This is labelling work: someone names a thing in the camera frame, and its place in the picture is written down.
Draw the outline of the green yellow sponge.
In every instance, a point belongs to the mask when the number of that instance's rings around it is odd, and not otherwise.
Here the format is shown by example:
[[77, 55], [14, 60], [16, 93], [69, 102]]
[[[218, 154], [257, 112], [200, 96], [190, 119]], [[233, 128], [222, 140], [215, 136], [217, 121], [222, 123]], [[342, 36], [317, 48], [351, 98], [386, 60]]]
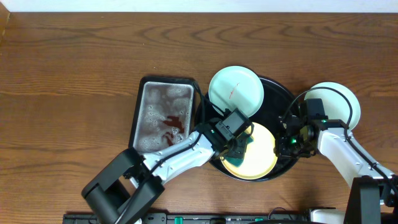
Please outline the green yellow sponge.
[[243, 163], [248, 144], [252, 142], [251, 136], [232, 140], [228, 144], [228, 152], [224, 154], [224, 160], [235, 167], [239, 167]]

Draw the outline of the yellow plate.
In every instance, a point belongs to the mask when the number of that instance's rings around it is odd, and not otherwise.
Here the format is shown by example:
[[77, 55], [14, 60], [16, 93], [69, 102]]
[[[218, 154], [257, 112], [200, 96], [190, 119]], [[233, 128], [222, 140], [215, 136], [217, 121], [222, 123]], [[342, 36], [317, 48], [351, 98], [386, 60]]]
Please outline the yellow plate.
[[222, 159], [224, 168], [233, 176], [244, 180], [255, 180], [267, 175], [276, 165], [274, 153], [275, 138], [263, 125], [254, 123], [242, 163], [236, 166], [236, 159]]

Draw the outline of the light blue plate red blob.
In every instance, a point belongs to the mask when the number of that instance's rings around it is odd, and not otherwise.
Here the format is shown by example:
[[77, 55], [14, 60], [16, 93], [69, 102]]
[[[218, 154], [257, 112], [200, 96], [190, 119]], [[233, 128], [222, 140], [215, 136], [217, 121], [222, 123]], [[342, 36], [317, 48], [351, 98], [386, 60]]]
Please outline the light blue plate red blob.
[[[349, 130], [352, 131], [357, 126], [361, 118], [361, 107], [355, 94], [349, 88], [335, 82], [322, 82], [312, 86], [312, 88], [317, 87], [328, 87], [335, 89], [342, 93], [349, 100], [353, 110], [351, 121], [349, 123]], [[306, 93], [304, 99], [307, 100], [309, 98], [322, 99], [325, 114], [329, 119], [341, 119], [347, 123], [350, 109], [346, 100], [340, 94], [331, 90], [319, 89]]]

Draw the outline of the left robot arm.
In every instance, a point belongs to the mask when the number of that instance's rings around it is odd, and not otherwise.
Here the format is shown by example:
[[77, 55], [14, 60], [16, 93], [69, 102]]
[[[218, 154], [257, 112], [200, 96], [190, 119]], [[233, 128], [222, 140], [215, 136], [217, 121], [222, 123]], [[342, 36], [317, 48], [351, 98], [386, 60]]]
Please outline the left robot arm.
[[188, 138], [161, 151], [140, 155], [126, 149], [81, 191], [101, 223], [135, 223], [165, 190], [165, 183], [209, 161], [248, 124], [237, 129], [221, 121], [197, 126]]

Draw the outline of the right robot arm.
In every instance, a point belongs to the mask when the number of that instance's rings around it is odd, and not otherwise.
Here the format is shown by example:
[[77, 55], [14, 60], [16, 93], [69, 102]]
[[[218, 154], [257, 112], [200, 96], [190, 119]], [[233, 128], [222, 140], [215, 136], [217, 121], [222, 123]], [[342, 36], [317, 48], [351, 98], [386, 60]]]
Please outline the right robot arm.
[[299, 159], [321, 154], [349, 185], [344, 223], [397, 223], [397, 211], [381, 212], [381, 205], [397, 209], [397, 175], [355, 140], [347, 124], [327, 116], [282, 116], [280, 123], [276, 156]]

